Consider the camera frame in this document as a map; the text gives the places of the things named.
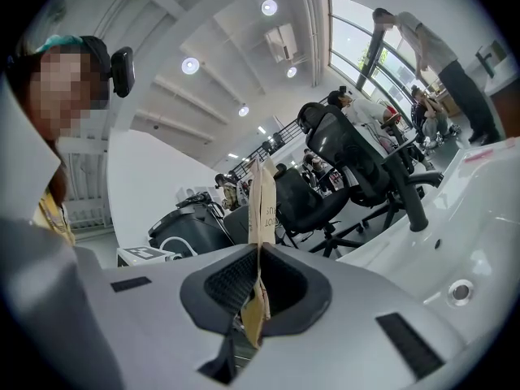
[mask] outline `ceiling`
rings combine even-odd
[[[52,34],[94,35],[103,39],[110,53],[130,46],[138,86],[157,42],[184,14],[194,13],[198,7],[203,10],[204,4],[199,3],[204,1],[49,0],[28,28],[26,39],[38,47]],[[273,115],[284,124],[294,118],[295,111],[273,109],[273,97],[294,88],[305,92],[314,87],[319,55],[315,43],[313,46],[309,17],[309,9],[316,15],[315,0],[275,0],[278,11],[273,16],[261,12],[264,0],[228,1],[220,3],[221,10],[206,12],[205,20],[194,25],[181,44],[168,47],[167,56],[160,59],[151,84],[138,94],[131,112],[131,128],[150,132],[208,166],[222,167],[222,171],[232,168],[227,160],[234,146],[256,149],[252,137],[261,138],[255,130],[258,125],[269,127]],[[277,63],[264,35],[287,23],[292,25],[297,52],[292,61]],[[201,64],[191,76],[180,69],[188,56]],[[286,72],[293,64],[298,73],[289,79]],[[262,109],[270,99],[271,107]],[[91,111],[58,144],[68,170],[66,206],[76,231],[111,225],[105,173],[107,141],[114,122],[126,112],[126,101],[113,97],[109,111]],[[238,110],[244,104],[251,110],[241,118]]]

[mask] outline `ceiling light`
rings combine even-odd
[[[199,63],[195,58],[186,58],[181,65],[184,74],[192,75],[198,71]]]
[[[288,77],[288,78],[293,78],[293,77],[296,75],[296,72],[297,72],[296,67],[290,67],[290,68],[287,70],[287,77]]]
[[[245,115],[247,115],[247,113],[249,113],[249,107],[247,107],[246,105],[243,105],[239,110],[238,110],[238,115],[240,117],[244,117]]]
[[[274,0],[266,0],[262,3],[262,13],[266,16],[273,16],[278,10],[278,5]]]

